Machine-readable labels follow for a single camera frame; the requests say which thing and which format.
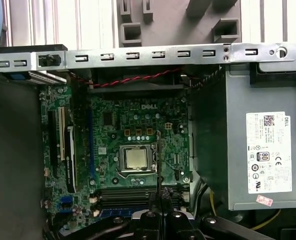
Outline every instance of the capacitor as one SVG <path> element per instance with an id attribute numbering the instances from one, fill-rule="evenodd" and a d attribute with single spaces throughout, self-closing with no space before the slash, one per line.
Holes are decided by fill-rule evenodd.
<path id="1" fill-rule="evenodd" d="M 76 209 L 76 214 L 80 214 L 82 211 L 83 211 L 83 209 L 82 209 L 81 207 L 78 207 L 78 208 Z"/>

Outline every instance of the blue connector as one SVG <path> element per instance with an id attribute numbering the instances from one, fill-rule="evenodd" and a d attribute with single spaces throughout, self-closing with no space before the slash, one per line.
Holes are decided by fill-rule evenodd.
<path id="1" fill-rule="evenodd" d="M 62 196 L 60 198 L 60 202 L 62 202 L 62 203 L 72 203 L 73 202 L 73 197 L 72 196 Z"/>
<path id="2" fill-rule="evenodd" d="M 73 212 L 73 210 L 72 209 L 62 209 L 59 212 L 62 214 L 70 214 Z"/>

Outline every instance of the metal bracket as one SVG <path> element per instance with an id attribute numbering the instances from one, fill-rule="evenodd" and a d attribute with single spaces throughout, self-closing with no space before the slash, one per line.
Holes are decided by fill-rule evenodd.
<path id="1" fill-rule="evenodd" d="M 136 58 L 129 59 L 132 53 L 136 53 Z M 158 55 L 162 57 L 156 58 L 156 53 L 162 53 Z M 58 55 L 61 58 L 61 63 L 40 66 L 39 57 L 47 55 Z M 17 61 L 24 62 L 25 65 L 17 64 Z M 296 71 L 296 44 L 288 42 L 197 44 L 0 54 L 1 73 L 149 65 L 241 63 L 260 63 L 260 69 L 264 72 Z"/>

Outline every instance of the pci slot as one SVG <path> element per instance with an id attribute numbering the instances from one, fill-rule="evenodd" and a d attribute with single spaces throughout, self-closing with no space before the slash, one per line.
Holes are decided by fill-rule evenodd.
<path id="1" fill-rule="evenodd" d="M 56 112 L 48 112 L 48 136 L 49 136 L 49 157 L 52 166 L 53 176 L 58 178 L 58 153 L 57 153 L 57 130 L 56 130 Z"/>
<path id="2" fill-rule="evenodd" d="M 92 109 L 88 110 L 89 128 L 89 151 L 90 151 L 90 177 L 95 178 L 95 154 L 94 154 L 94 133 L 93 133 L 93 114 Z"/>
<path id="3" fill-rule="evenodd" d="M 77 192 L 77 168 L 75 159 L 74 127 L 67 126 L 64 131 L 65 137 L 65 171 L 66 184 L 69 193 Z"/>
<path id="4" fill-rule="evenodd" d="M 65 158 L 65 127 L 66 127 L 66 109 L 61 106 L 58 107 L 58 119 L 59 119 L 59 142 L 60 142 L 60 159 L 64 161 Z"/>

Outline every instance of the green circuit board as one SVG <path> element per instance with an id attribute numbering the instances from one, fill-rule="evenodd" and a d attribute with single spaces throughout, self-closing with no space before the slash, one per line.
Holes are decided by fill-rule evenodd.
<path id="1" fill-rule="evenodd" d="M 121 146 L 149 148 L 156 143 L 157 131 L 162 138 L 163 184 L 185 183 L 184 178 L 189 176 L 188 118 L 187 103 L 181 98 L 122 101 L 91 98 L 97 188 L 155 186 L 157 175 L 150 171 L 155 168 L 155 162 L 142 174 L 136 170 L 123 174 L 119 166 Z"/>
<path id="2" fill-rule="evenodd" d="M 97 191 L 156 186 L 157 158 L 164 186 L 189 187 L 185 93 L 172 98 L 104 100 L 87 94 L 86 87 L 72 85 L 42 87 L 39 97 L 45 177 L 42 206 L 52 220 L 58 213 L 71 214 L 65 230 L 103 218 L 94 210 L 100 201 L 94 197 Z"/>

